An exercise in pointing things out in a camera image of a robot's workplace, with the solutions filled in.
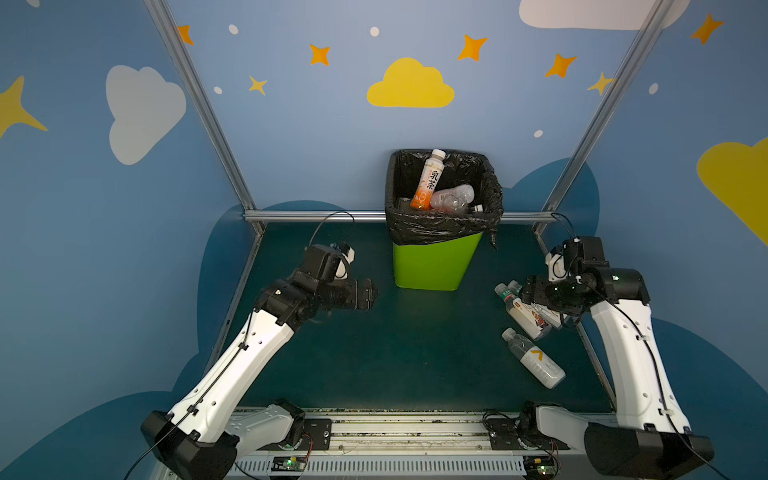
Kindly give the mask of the white bottle pink label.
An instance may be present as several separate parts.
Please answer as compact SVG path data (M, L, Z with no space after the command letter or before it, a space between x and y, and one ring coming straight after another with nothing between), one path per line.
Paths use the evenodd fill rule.
M551 325L529 305L523 303L508 285L500 283L494 291L503 301L507 313L532 340L539 340L551 331Z

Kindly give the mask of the orange juice bottle back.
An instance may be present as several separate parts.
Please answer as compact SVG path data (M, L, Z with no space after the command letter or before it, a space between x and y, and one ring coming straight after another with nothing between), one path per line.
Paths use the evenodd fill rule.
M410 207L417 210L429 210L431 199L444 170L447 154L443 150L433 149L424 162L422 173Z

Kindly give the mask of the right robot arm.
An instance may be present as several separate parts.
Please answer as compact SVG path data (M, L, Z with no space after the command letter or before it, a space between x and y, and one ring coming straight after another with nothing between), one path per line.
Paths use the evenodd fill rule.
M655 341L642 275L611 267L601 239L586 236L555 249L550 270L547 277L527 278L522 300L568 316L591 316L613 379L616 423L540 404L522 414L521 437L541 449L563 443L605 476L677 479L708 465L714 446L693 433L678 404Z

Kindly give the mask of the clear bottle colourful label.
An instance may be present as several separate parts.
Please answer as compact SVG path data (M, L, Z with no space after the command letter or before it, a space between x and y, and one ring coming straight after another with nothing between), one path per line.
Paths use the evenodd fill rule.
M518 303L524 314L540 329L544 329L545 324L557 330L563 328L563 320L558 312L539 304L529 305L523 303L521 300L519 300Z

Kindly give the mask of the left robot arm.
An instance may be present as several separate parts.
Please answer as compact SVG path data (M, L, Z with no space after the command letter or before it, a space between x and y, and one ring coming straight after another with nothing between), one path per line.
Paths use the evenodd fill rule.
M269 445L300 447L305 412L279 400L233 421L232 413L272 357L320 311L369 310L378 291L350 278L355 251L312 244L301 265L259 295L244 326L200 382L168 412L153 411L141 432L154 456L180 479L223 479L235 462Z

